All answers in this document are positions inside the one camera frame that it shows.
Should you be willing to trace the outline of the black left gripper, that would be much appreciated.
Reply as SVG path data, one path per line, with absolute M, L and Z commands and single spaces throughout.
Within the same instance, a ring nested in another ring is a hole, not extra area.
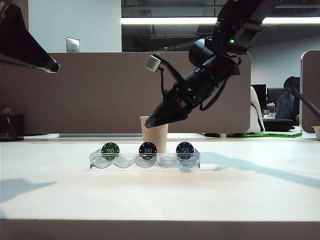
M 57 73 L 60 65 L 26 28 L 20 7 L 0 1 L 0 62 Z

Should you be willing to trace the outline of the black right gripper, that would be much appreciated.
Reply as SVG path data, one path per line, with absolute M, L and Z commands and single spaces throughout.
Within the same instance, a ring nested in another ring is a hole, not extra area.
M 182 121 L 205 99 L 205 83 L 197 74 L 189 74 L 163 91 L 163 101 L 147 118 L 147 129 Z

